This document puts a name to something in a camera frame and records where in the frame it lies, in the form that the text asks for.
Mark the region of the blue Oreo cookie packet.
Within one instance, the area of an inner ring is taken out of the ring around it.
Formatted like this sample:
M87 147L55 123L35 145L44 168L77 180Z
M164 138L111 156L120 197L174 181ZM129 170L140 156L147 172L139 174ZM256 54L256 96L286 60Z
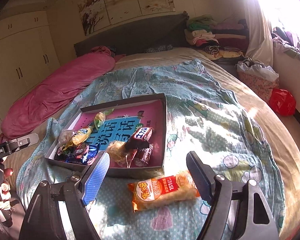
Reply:
M57 149L54 159L70 164L91 165L96 159L99 149L99 144L85 142L68 148L61 146Z

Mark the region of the clear bag orange snacks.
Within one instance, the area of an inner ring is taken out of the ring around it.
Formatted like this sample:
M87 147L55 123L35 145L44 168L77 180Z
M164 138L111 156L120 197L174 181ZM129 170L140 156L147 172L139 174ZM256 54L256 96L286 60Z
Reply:
M137 153L137 149L127 150L125 148L126 143L124 141L112 141L106 152L109 154L110 159L114 161L120 167L130 168L131 163Z

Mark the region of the yellow wafer snack packet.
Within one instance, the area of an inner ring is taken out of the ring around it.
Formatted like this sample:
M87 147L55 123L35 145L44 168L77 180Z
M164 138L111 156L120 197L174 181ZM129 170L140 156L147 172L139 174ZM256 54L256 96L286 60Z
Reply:
M79 144L85 142L93 131L93 126L84 127L79 129L74 133L71 139L62 146L62 150L65 151L70 147L78 146Z

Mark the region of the orange rice cracker packet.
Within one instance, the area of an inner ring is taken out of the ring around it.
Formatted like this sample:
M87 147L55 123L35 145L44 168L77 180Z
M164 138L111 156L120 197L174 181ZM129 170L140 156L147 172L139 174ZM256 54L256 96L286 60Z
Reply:
M128 184L134 212L151 210L174 202L196 199L200 193L189 171Z

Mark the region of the dark red candy packet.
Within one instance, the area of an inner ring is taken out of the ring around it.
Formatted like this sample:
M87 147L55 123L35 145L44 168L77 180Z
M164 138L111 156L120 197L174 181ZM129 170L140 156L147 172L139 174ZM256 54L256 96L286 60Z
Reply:
M134 157L134 164L137 167L146 167L149 165L149 161L153 152L153 144L150 144L148 148L139 149Z

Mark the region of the clear round pastry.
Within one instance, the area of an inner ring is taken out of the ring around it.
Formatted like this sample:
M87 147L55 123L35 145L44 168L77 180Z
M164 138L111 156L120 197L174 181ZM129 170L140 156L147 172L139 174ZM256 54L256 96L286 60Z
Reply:
M61 145L67 144L70 141L70 139L74 136L74 133L75 132L73 130L63 129L58 137L58 142Z

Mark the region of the Snickers chocolate bar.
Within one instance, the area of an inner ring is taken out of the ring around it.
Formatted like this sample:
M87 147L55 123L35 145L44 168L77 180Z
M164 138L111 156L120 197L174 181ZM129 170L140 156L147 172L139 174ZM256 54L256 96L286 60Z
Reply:
M149 148L149 140L152 136L153 128L151 127L142 127L139 128L129 140L125 143L125 149L134 150L134 149L143 149Z

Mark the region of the green yellow clear snack bag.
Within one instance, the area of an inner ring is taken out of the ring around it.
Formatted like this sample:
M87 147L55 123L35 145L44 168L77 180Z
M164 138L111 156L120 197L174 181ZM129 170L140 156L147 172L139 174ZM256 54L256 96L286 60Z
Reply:
M106 120L106 117L108 115L110 115L113 111L114 111L114 109L111 108L111 109L108 109L108 110L105 110L105 111L102 111L102 112L98 112L95 115L94 120L93 120L93 124L94 124L94 127L95 127L96 130L99 130L101 128L102 124Z

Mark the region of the black shallow cardboard box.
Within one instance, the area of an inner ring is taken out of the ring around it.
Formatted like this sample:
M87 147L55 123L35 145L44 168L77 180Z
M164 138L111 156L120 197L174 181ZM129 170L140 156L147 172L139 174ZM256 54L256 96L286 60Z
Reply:
M110 162L107 176L114 178L148 179L164 174L166 144L167 103L165 94L148 94L93 105L79 109L65 125L66 130L77 131L94 122L99 112L105 112L106 120L99 130L93 130L88 143L100 144L103 153L112 141L127 142L140 127L153 129L149 143L153 145L152 155L145 167L134 163L130 167Z

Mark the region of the pink and blue book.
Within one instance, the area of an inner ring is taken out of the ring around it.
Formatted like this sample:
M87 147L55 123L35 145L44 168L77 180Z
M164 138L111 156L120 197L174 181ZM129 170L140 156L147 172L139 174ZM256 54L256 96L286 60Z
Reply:
M106 117L98 131L93 131L88 138L92 144L99 143L100 150L105 151L114 140L127 142L130 136L140 127L153 128L149 140L153 152L148 167L163 165L166 132L166 99L165 97L145 100L136 103L111 107L114 111Z

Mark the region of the red plastic bag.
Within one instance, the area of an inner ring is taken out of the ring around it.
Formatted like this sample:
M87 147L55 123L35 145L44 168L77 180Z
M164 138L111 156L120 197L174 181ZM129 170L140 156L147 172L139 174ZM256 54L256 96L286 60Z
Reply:
M294 115L296 110L296 99L289 91L274 88L269 99L269 106L279 115Z

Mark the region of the pile of folded clothes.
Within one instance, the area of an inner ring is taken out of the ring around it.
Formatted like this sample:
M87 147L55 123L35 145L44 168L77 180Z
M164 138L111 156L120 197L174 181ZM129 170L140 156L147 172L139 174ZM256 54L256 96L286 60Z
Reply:
M243 57L249 46L245 19L217 22L211 15L190 18L184 30L188 44L211 61Z

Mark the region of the cream curtain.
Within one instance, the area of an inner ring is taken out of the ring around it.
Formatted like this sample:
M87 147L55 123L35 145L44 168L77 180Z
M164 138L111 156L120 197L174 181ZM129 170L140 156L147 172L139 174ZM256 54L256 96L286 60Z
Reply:
M273 65L273 40L267 20L258 0L243 0L244 13L249 29L249 45L246 55L253 60Z

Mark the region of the dark bed headboard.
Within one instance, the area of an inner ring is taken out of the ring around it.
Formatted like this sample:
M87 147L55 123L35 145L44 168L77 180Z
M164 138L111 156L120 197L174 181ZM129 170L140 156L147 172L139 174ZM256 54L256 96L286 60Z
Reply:
M187 12L157 16L129 22L95 34L74 44L76 56L82 56L96 46L115 48L117 54L133 55L149 48L187 47L184 30Z

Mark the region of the wall painting panels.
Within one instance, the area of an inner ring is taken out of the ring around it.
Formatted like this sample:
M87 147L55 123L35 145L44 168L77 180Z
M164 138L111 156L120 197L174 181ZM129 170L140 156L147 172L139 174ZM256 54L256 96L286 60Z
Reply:
M175 11L173 0L80 0L77 7L86 36L133 18Z

